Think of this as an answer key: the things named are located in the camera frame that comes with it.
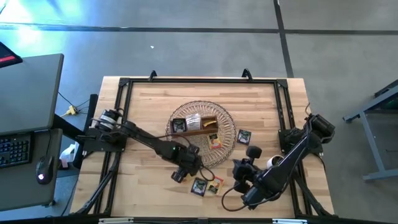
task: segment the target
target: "gray concrete floor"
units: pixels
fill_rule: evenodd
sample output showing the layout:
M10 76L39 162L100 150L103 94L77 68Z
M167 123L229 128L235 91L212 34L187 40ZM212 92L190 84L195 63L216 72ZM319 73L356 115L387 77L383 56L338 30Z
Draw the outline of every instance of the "gray concrete floor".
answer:
M398 29L398 2L393 0L280 0L280 6L287 29ZM9 1L0 22L277 28L271 0L19 0ZM255 77L287 76L279 34L65 32L23 26L0 29L0 41L23 57L65 54L60 92L74 104L99 93L105 75L156 70L158 75L238 77L247 67ZM362 181L362 175L376 171L370 147L360 121L345 124L341 119L397 78L397 36L287 35L287 45L312 111L336 126L324 158L336 214L398 223L398 179ZM56 113L63 114L67 106L58 98ZM83 114L66 119L83 128ZM60 215L74 184L71 178L57 180L57 206L0 212L0 220Z

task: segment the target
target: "black cable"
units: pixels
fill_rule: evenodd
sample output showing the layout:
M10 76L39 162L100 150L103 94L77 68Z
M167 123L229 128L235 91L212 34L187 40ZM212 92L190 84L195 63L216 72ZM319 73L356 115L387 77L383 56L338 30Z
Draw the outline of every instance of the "black cable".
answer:
M67 100L60 92L58 92L58 94L59 94L64 100L66 100L70 105L75 106L75 105L73 105L73 103L71 103L69 100Z
M83 105L83 104L85 104L85 103L87 103L87 102L89 102L89 100L90 99L88 99L88 100L86 100L86 101L84 101L83 103L80 103L78 106L76 106L77 108L79 107L79 106L81 106L81 105Z
M310 102L308 102L308 104L307 104L307 106L305 107L305 110L304 110L304 112L305 112L307 115L310 115L310 114L307 112L307 109L308 109L309 106L310 106Z
M47 144L47 150L46 150L46 152L45 152L45 155L46 155L46 156L49 154L50 143L51 143L51 139L52 139L51 130L49 130L49 135L50 135L50 140L49 140L49 143Z
M81 112L83 109L86 109L86 108L89 108L89 106L86 106L86 107L83 107L83 108L77 110L77 113L78 113L78 114L79 114L79 113L81 113L81 114L87 114L86 112Z
M67 208L68 208L70 199L72 198L72 195L73 195L73 190L75 189L75 187L76 187L78 181L79 181L79 176L77 177L76 183L75 183L75 185L73 186L72 191L70 192L70 196L69 196L68 202L67 202L65 208L63 209L63 211L62 211L62 213L61 213L61 216L63 216L63 214L67 211Z
M322 165L323 165L323 170L324 171L326 171L326 166L325 166L325 162L323 161L323 159L322 159L322 157L321 156L319 156L319 154L317 154L317 153L313 153L316 157L318 157L319 158L319 160L321 160L321 162L322 162Z
M205 167L205 165L203 165L203 163L201 163L200 166L201 166L201 168L199 169L200 175L201 175L205 180L207 180L207 181L213 181L213 180L216 178L216 176L214 175L213 171L211 171L208 167ZM203 173L201 172L201 170L202 170L203 168L206 169L208 172L211 173L211 175L213 176L211 179L207 179L207 178L203 175Z
M143 135L141 133L136 133L136 134L139 134L142 137L149 138L149 139L160 139L160 138L165 138L165 137L169 137L169 136L176 136L176 137L184 138L186 140L186 142L188 142L188 145L191 145L191 142L185 136L182 136L180 134L166 134L166 135L163 135L163 136L156 136L156 137L148 137L148 136L145 136L145 135Z
M224 208L225 210L227 210L227 211L229 211L229 212L237 212L237 211L240 211L240 210L242 210L242 209L244 209L244 208L247 207L247 205L243 205L242 207L234 208L234 209L230 209L230 208L226 208L226 207L225 207L224 198L225 198L226 194L228 194L230 191L232 191L232 190L233 190L235 187L237 187L238 185L239 185L239 184L235 184L233 187L231 187L230 189L228 189L228 190L223 194L223 196L222 196L222 198L221 198L221 205L223 206L223 208Z
M64 99L66 100L70 105L72 105L74 108L78 108L79 106L89 102L90 99L84 101L83 103L80 103L78 106L73 105L73 103L71 103L69 100L67 100L60 92L58 92L58 94Z

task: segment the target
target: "computer mouse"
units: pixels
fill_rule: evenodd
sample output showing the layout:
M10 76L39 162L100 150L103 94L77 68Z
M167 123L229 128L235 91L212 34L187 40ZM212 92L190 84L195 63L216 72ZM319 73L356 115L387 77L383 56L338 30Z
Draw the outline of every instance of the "computer mouse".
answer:
M49 184L53 176L53 156L43 156L36 164L36 179L39 184Z

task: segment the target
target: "gray metal stand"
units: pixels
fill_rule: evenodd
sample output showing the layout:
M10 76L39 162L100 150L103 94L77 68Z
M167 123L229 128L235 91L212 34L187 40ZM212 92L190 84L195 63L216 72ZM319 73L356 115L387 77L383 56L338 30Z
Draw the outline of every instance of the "gray metal stand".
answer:
M387 103L391 101L393 98L397 96L398 93L398 85L395 87L392 87L385 93L379 95L375 99L371 100L369 103L367 103L365 106L363 106L360 110L357 112L343 117L343 120L346 123L352 122L353 119L355 118L361 118L363 128L365 130L366 138L368 139L369 145L372 149L372 153L374 156L374 160L376 161L377 168L379 169L378 172L371 173L368 175L364 175L363 179L364 180L377 180L377 179L385 179L385 178L390 178L390 177L398 177L398 169L389 169L386 170L384 167L383 161L381 159L379 149L377 148L377 144L375 139L375 135L372 133L371 127L369 125L367 117L367 113L377 113L377 112L386 112L385 110L375 110L378 109L383 103Z

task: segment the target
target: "small wooden box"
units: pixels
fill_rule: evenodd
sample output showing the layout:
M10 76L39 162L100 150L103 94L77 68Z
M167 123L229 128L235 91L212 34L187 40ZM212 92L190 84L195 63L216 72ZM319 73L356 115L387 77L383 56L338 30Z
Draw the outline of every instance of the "small wooden box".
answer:
M206 127L203 127L203 124L209 121L216 121L216 123L209 124ZM218 122L217 116L204 116L200 118L200 130L193 130L193 131L186 131L182 133L175 133L173 132L173 122L170 121L170 130L172 134L179 134L182 136L193 136L197 134L210 134L210 133L217 133L218 132Z

